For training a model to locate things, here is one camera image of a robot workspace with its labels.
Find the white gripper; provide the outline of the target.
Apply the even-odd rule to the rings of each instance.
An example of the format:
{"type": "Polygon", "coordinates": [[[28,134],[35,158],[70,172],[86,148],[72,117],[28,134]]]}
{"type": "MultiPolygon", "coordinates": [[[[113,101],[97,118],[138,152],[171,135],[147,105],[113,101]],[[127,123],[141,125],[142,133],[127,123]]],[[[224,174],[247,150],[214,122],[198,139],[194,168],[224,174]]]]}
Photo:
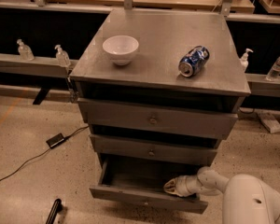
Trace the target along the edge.
{"type": "Polygon", "coordinates": [[[198,193],[202,186],[196,175],[182,175],[170,179],[164,184],[163,189],[170,195],[188,197],[198,193]]]}

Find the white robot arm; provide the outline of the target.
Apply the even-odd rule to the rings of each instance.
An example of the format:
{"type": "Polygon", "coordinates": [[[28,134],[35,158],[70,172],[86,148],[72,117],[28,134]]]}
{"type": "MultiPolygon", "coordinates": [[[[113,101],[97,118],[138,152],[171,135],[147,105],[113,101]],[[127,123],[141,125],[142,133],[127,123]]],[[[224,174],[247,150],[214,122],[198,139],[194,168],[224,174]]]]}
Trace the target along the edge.
{"type": "Polygon", "coordinates": [[[280,193],[252,175],[227,178],[210,167],[202,167],[196,175],[169,180],[163,189],[179,197],[221,192],[222,224],[280,224],[280,193]]]}

